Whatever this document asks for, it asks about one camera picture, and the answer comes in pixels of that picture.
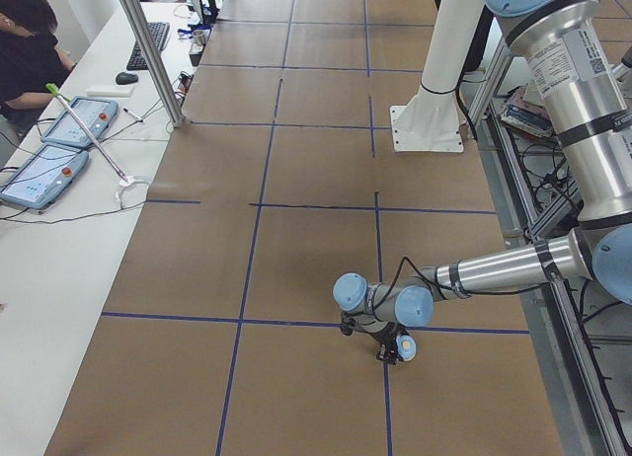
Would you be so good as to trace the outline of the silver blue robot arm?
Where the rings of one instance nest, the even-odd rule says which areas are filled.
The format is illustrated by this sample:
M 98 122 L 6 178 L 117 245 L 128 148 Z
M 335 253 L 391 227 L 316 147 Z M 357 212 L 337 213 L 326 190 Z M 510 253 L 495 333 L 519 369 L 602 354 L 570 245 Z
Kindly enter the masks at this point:
M 409 329 L 426 325 L 441 300 L 513 294 L 569 277 L 631 300 L 631 111 L 593 29 L 598 0 L 442 0 L 433 48 L 459 63 L 468 43 L 448 42 L 449 12 L 461 8 L 474 19 L 480 7 L 495 16 L 510 53 L 526 60 L 536 90 L 533 98 L 514 92 L 502 122 L 558 142 L 584 206 L 578 226 L 559 238 L 419 268 L 390 283 L 342 275 L 333 288 L 342 334 L 370 335 L 387 363 L 415 356 Z

